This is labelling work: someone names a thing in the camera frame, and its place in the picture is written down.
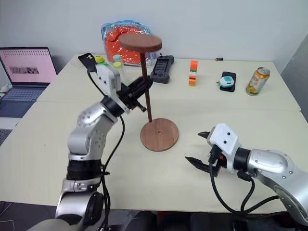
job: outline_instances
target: bottle cap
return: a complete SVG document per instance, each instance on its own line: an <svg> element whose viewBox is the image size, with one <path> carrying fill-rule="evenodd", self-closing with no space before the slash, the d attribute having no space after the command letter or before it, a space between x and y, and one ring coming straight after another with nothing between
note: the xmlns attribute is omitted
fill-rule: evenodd
<svg viewBox="0 0 308 231"><path fill-rule="evenodd" d="M114 62L113 66L114 66L114 68L119 69L119 68L121 68L122 64L121 64L121 62Z"/></svg>
<svg viewBox="0 0 308 231"><path fill-rule="evenodd" d="M105 61L104 57L102 55L96 55L95 57L95 61L99 64L99 63L103 63Z"/></svg>
<svg viewBox="0 0 308 231"><path fill-rule="evenodd" d="M113 56L113 59L114 59L115 62L120 62L121 61L121 55L120 54L115 54Z"/></svg>
<svg viewBox="0 0 308 231"><path fill-rule="evenodd" d="M260 74L265 75L265 76L270 74L270 70L268 70L265 67L259 67L257 70Z"/></svg>

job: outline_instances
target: laptop screen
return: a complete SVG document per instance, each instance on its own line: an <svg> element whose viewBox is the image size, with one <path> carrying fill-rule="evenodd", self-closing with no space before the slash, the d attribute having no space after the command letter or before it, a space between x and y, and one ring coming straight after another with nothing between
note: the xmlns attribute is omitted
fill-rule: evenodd
<svg viewBox="0 0 308 231"><path fill-rule="evenodd" d="M51 83L57 75L47 47L0 48L0 60L12 84Z"/></svg>

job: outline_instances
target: black phone case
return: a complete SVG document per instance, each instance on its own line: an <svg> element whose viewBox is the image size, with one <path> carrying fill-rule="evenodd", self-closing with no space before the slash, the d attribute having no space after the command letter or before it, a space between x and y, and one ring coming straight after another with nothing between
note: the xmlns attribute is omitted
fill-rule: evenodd
<svg viewBox="0 0 308 231"><path fill-rule="evenodd" d="M224 76L231 76L234 80L234 84L232 87L229 87L229 88L223 88L223 87L220 87L219 89L220 90L224 90L224 91L229 91L229 92L234 92L235 90L235 82L236 82L236 74L233 73L233 72L227 72L227 71L224 71L221 75L221 77L224 77Z"/></svg>
<svg viewBox="0 0 308 231"><path fill-rule="evenodd" d="M88 69L91 70L95 68L96 61L94 56L91 53L86 53L81 56L78 56L78 59L82 62L82 64Z"/></svg>

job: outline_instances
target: white table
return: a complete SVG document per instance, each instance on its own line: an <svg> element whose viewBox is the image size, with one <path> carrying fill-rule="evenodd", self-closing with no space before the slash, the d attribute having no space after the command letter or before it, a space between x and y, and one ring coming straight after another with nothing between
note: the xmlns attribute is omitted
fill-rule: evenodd
<svg viewBox="0 0 308 231"><path fill-rule="evenodd" d="M260 66L270 70L270 78L257 97L247 95L246 85L253 72ZM125 68L131 80L141 76L140 67L126 66ZM150 89L151 100L171 99L184 104L197 103L207 108L300 111L300 107L272 62L199 60L195 87L188 86L189 68L189 59L176 59L170 69L170 82L154 83ZM148 67L148 74L152 69L153 67ZM236 73L235 92L220 91L216 86L216 81L219 80L223 71ZM89 80L86 68L82 66L76 55L42 93L38 101L90 105L99 101L101 97Z"/></svg>
<svg viewBox="0 0 308 231"><path fill-rule="evenodd" d="M0 117L0 129L13 130L20 120L20 118Z"/></svg>
<svg viewBox="0 0 308 231"><path fill-rule="evenodd" d="M174 121L180 131L175 146L151 152L140 142L146 113L135 109L124 115L126 133L109 166L107 186L111 208L226 212L216 199L209 174L194 168L184 157L207 161L210 146L197 136L217 123L227 123L239 135L244 148L277 149L308 171L308 124L302 114L285 110L208 109L178 100L153 101L153 118ZM68 164L66 141L80 111L88 103L35 103L0 147L0 200L56 205ZM116 144L121 123L107 136L103 162ZM233 208L239 208L250 183L221 170L218 190ZM248 205L274 195L256 180ZM256 210L284 210L277 200Z"/></svg>

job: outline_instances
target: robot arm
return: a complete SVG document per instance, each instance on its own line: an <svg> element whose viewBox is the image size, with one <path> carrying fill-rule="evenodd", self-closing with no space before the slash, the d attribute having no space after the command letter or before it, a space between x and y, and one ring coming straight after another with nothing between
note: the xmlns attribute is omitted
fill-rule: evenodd
<svg viewBox="0 0 308 231"><path fill-rule="evenodd" d="M126 86L113 68L97 65L96 70L99 88L107 95L78 116L76 128L68 138L69 163L56 219L43 221L30 231L81 231L100 219L104 195L97 188L104 168L101 157L107 133L124 112L128 114L135 107L146 110L137 99L151 87L153 80L139 77Z"/></svg>
<svg viewBox="0 0 308 231"><path fill-rule="evenodd" d="M217 124L210 132L199 135L212 146L209 162L218 160L215 176L220 167L230 172L248 173L276 192L295 221L308 226L308 173L300 170L287 154L275 150L244 149L236 133L226 124ZM187 158L194 166L198 164L208 172L207 165Z"/></svg>

